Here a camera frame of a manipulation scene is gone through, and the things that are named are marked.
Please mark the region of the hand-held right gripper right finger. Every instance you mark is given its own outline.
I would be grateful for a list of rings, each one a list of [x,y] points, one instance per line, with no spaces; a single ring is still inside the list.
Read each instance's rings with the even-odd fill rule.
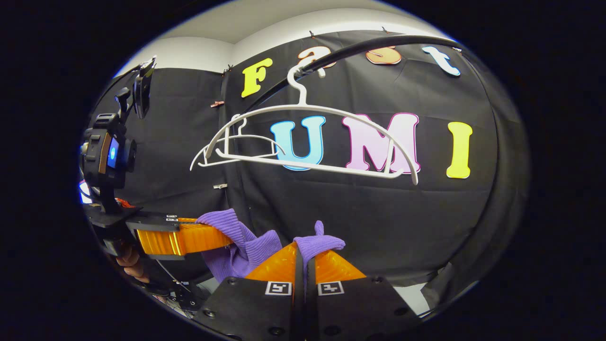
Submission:
[[[308,341],[394,341],[421,319],[383,276],[366,276],[335,251],[312,257],[305,298]]]

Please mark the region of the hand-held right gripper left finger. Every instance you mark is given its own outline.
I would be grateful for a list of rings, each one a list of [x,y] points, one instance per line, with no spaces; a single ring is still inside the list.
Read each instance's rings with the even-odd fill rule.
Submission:
[[[248,277],[227,277],[194,320],[227,339],[303,340],[303,257],[297,244],[282,248]]]

